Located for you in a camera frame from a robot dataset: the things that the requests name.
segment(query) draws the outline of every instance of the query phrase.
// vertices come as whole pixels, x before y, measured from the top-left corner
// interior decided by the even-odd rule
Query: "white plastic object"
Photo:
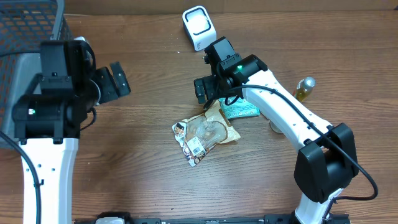
[[[302,194],[300,204],[295,210],[295,216],[300,223],[303,224],[321,224],[322,217],[328,208],[330,200],[334,197],[337,197],[343,189],[337,189],[335,192],[329,195],[329,198],[326,202],[323,203],[315,203],[311,201],[305,194]]]
[[[95,224],[124,224],[124,220],[118,217],[99,218]]]
[[[196,51],[202,50],[216,41],[216,29],[203,6],[195,6],[182,14],[185,32]]]
[[[83,37],[83,36],[76,37],[74,40],[82,40],[82,41],[87,42],[87,44],[90,44],[90,43],[88,42],[88,40],[86,40],[85,37]]]
[[[328,121],[321,119],[301,104],[276,80],[270,70],[260,71],[249,77],[246,85],[260,85],[276,89],[279,93],[286,96],[304,116],[312,122],[322,133],[327,133],[327,126],[331,125]],[[304,147],[304,141],[312,141],[320,137],[313,129],[308,129],[308,124],[288,105],[281,97],[271,94],[267,90],[257,88],[243,88],[243,97],[249,103],[257,106],[260,112],[269,118],[293,144],[296,152]],[[303,224],[321,224],[322,216],[325,214],[327,205],[333,197],[337,197],[343,189],[338,189],[329,195],[324,203],[313,202],[302,194],[299,206],[295,210],[295,216]]]
[[[294,96],[276,80],[270,70],[260,71],[249,77],[247,85],[260,85],[276,89],[279,93],[286,96],[304,116],[323,133],[329,130],[327,126],[331,125],[328,121],[321,119],[316,114],[308,110]],[[281,97],[266,90],[257,88],[243,88],[243,97],[260,109],[260,112],[269,118],[286,135],[287,139],[293,144],[298,152],[304,147],[304,141],[312,141],[319,138],[319,134],[313,129],[308,129],[308,124],[288,105]]]
[[[65,138],[54,144],[52,138],[28,139],[20,145],[36,168],[42,198],[41,224],[72,222],[72,174],[79,139]],[[24,224],[36,223],[36,194],[32,173],[22,159],[24,168]]]

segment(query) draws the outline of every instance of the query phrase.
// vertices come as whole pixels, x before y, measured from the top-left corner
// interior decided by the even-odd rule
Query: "cable clip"
[[[44,179],[42,179],[42,181],[39,184],[36,183],[33,184],[35,188],[39,188],[41,185],[44,185]]]

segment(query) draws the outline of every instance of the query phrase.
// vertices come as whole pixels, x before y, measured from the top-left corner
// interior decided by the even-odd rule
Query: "plastic food package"
[[[241,137],[226,119],[218,101],[205,113],[184,119],[172,128],[192,167],[203,160],[216,144],[236,141]]]
[[[228,103],[231,103],[233,99],[234,97],[230,97],[228,99]],[[246,99],[239,98],[234,104],[230,106],[225,105],[225,98],[220,98],[218,100],[221,103],[221,109],[223,110],[227,119],[260,115],[259,108],[249,103]]]

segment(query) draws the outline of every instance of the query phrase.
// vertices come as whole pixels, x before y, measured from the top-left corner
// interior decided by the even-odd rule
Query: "wooden table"
[[[353,223],[398,222],[398,12],[212,14],[243,57],[261,58],[292,91],[306,76],[317,80],[305,102],[333,124],[355,133],[359,163],[376,180],[371,202],[340,202],[335,213]],[[236,119],[242,138],[216,146],[195,168],[185,160],[171,126],[201,113],[193,80],[210,74],[194,52],[181,15],[69,16],[97,65],[120,61],[132,92],[97,107],[98,120],[81,135],[73,175],[73,218],[106,211],[134,217],[254,217],[290,213],[300,190],[296,153],[263,116]],[[21,159],[0,151],[0,223],[22,223]],[[360,174],[343,192],[365,196]]]

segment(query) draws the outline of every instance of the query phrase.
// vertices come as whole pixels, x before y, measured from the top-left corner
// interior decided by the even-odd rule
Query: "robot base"
[[[300,224],[294,215],[265,215],[264,217],[241,217],[241,218],[186,218],[161,220],[159,218],[131,218],[129,212],[105,212],[98,215],[96,220],[76,221],[75,224],[98,224],[101,218],[113,217],[123,224]],[[350,224],[348,215],[330,214],[326,224]]]

